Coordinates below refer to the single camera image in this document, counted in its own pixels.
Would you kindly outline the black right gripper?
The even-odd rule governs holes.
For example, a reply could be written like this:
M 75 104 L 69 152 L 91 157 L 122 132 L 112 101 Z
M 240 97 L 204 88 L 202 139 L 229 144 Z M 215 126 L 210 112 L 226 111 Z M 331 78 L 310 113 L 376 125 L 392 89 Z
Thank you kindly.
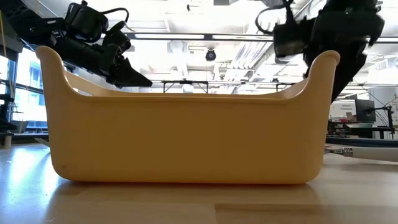
M 312 62 L 320 52 L 337 50 L 340 47 L 365 43 L 370 38 L 373 45 L 381 36 L 385 20 L 375 12 L 322 12 L 317 17 L 303 18 L 306 24 L 306 44 L 303 59 Z M 354 76 L 366 62 L 367 55 L 339 49 L 331 102 L 353 81 Z

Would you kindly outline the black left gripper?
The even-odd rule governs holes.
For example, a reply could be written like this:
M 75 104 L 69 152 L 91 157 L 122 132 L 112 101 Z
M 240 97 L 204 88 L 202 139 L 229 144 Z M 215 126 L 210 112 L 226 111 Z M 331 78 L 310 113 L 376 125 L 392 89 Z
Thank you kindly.
M 103 39 L 103 53 L 99 69 L 106 81 L 123 87 L 150 87 L 152 81 L 131 67 L 123 52 L 131 46 L 130 40 L 120 30 L 109 30 Z

